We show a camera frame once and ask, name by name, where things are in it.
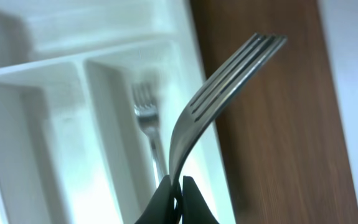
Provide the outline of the steel fork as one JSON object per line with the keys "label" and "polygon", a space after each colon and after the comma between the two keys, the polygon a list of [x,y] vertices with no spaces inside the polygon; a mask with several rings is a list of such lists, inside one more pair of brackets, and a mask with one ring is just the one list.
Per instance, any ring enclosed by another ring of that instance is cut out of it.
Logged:
{"label": "steel fork", "polygon": [[163,144],[160,136],[158,96],[150,82],[134,83],[131,86],[134,113],[140,130],[148,138],[156,186],[167,175]]}
{"label": "steel fork", "polygon": [[177,185],[184,163],[204,131],[287,40],[285,35],[253,34],[189,100],[171,136],[169,176],[173,187]]}

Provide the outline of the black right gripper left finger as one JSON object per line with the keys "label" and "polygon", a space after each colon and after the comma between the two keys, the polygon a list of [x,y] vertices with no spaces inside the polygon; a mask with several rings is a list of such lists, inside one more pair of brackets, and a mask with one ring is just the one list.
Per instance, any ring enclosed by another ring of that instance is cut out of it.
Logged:
{"label": "black right gripper left finger", "polygon": [[176,211],[174,207],[174,191],[169,175],[165,175],[151,197],[145,211],[135,224],[174,224]]}

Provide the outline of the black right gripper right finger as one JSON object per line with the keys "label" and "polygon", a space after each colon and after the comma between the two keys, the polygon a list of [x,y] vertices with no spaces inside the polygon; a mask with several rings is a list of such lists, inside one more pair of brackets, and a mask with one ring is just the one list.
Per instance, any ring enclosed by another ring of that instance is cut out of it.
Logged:
{"label": "black right gripper right finger", "polygon": [[219,224],[190,176],[183,177],[182,201],[183,224]]}

